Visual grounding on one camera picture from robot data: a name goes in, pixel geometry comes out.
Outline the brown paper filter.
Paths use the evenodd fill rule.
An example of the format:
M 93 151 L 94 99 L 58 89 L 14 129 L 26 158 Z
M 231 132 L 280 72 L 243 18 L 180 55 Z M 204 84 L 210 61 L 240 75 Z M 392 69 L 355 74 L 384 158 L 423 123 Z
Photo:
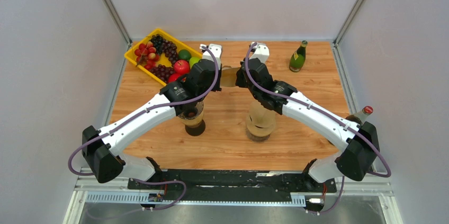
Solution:
M 235 87 L 237 72 L 240 67 L 223 66 L 221 70 L 220 87 Z
M 259 102 L 253 101 L 249 105 L 246 122 L 257 128 L 269 128 L 276 124 L 276 113 L 263 107 Z

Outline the clear glass ribbed dripper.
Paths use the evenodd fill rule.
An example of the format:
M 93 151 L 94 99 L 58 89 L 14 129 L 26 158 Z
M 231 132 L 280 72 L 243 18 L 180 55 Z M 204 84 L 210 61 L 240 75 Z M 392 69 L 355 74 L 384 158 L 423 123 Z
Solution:
M 185 104 L 178 117 L 184 120 L 194 120 L 203 112 L 203 109 L 203 101 Z

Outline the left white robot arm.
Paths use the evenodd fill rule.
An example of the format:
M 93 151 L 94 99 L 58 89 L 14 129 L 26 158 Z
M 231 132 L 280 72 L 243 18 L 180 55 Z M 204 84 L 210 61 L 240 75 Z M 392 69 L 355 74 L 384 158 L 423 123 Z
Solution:
M 151 158 L 127 156 L 124 149 L 155 126 L 171 120 L 204 100 L 219 87 L 220 59 L 200 59 L 186 80 L 175 80 L 163 87 L 149 102 L 114 124 L 82 132 L 79 148 L 91 172 L 99 183 L 117 177 L 141 180 L 149 189 L 161 185 L 162 175 Z

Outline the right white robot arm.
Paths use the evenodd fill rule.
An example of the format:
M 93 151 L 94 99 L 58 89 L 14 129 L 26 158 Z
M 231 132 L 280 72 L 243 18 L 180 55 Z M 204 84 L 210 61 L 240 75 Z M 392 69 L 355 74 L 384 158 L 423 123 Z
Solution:
M 302 177 L 307 190 L 315 191 L 325 181 L 340 176 L 363 180 L 380 152 L 373 124 L 367 121 L 358 124 L 322 108 L 292 85 L 274 80 L 258 58 L 240 64 L 237 86 L 249 89 L 263 107 L 307 125 L 338 149 L 336 154 L 307 164 Z

